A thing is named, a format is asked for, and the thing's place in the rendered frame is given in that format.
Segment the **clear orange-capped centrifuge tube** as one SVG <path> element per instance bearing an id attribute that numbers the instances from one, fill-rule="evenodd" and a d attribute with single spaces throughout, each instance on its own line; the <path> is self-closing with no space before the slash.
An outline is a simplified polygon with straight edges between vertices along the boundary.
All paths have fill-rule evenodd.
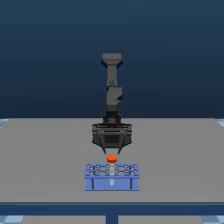
<path id="1" fill-rule="evenodd" d="M 107 162 L 109 164 L 109 176 L 110 176 L 109 184 L 113 186 L 115 184 L 114 176 L 115 176 L 115 164 L 117 162 L 117 157 L 115 155 L 109 155 L 107 157 Z"/>

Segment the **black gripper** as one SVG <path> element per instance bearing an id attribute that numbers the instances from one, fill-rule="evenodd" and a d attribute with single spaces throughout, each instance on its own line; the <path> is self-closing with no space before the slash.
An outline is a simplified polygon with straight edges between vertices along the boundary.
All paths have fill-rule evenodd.
<path id="1" fill-rule="evenodd" d="M 126 123 L 97 123 L 92 125 L 92 143 L 100 146 L 106 154 L 107 148 L 123 147 L 132 143 L 132 125 Z"/>

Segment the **blue tube rack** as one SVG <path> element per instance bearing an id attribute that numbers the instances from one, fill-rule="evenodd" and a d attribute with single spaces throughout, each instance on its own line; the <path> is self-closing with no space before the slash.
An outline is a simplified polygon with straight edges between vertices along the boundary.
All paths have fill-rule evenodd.
<path id="1" fill-rule="evenodd" d="M 87 164 L 86 191 L 138 191 L 137 164 Z"/>

